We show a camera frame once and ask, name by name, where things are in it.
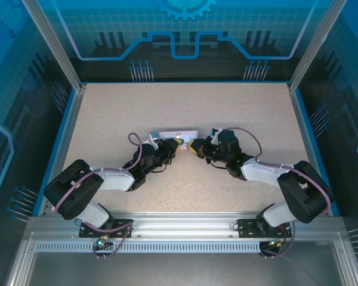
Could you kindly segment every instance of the work surface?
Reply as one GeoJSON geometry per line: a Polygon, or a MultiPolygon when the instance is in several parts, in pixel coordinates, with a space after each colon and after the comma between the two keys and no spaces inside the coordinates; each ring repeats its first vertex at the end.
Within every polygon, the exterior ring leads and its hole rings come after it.
{"type": "MultiPolygon", "coordinates": [[[[262,161],[297,163],[307,155],[285,83],[114,83],[87,85],[65,166],[84,159],[95,167],[122,167],[151,131],[243,127],[263,146],[262,161]]],[[[243,152],[258,147],[236,131],[243,152]]],[[[118,211],[248,211],[283,200],[279,189],[232,178],[187,150],[134,192],[102,191],[94,201],[118,211]]]]}

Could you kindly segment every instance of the mounting plate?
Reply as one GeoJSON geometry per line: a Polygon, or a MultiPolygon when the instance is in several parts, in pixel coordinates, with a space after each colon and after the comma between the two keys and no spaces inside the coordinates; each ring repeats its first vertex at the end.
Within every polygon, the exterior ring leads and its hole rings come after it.
{"type": "MultiPolygon", "coordinates": [[[[115,219],[113,223],[112,228],[117,228],[122,225],[125,225],[126,223],[132,222],[132,219],[115,219]]],[[[113,232],[109,235],[110,238],[123,238],[126,234],[127,228],[121,229],[120,231],[113,232]]],[[[127,238],[131,237],[132,229],[130,230],[129,234],[127,235],[127,238]]],[[[91,229],[89,226],[87,226],[84,223],[81,223],[81,227],[79,230],[78,236],[81,238],[100,238],[105,233],[95,231],[91,229]]]]}
{"type": "MultiPolygon", "coordinates": [[[[280,226],[283,226],[285,228],[289,226],[289,230],[286,231],[286,238],[292,237],[289,223],[283,223],[280,226]]],[[[277,228],[268,232],[268,235],[264,236],[261,231],[256,227],[255,219],[238,219],[237,227],[239,231],[239,238],[283,238],[284,236],[284,234],[277,228]]]]}

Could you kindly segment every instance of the glass panel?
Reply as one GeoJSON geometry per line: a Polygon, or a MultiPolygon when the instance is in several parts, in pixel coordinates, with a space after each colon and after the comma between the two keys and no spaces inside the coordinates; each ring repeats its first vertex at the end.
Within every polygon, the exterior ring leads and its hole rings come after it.
{"type": "Polygon", "coordinates": [[[40,1],[90,82],[289,80],[330,2],[40,1]]]}
{"type": "Polygon", "coordinates": [[[0,1],[0,285],[35,205],[70,90],[21,1],[0,1]]]}
{"type": "Polygon", "coordinates": [[[358,0],[346,3],[299,89],[339,211],[358,229],[358,0]]]}

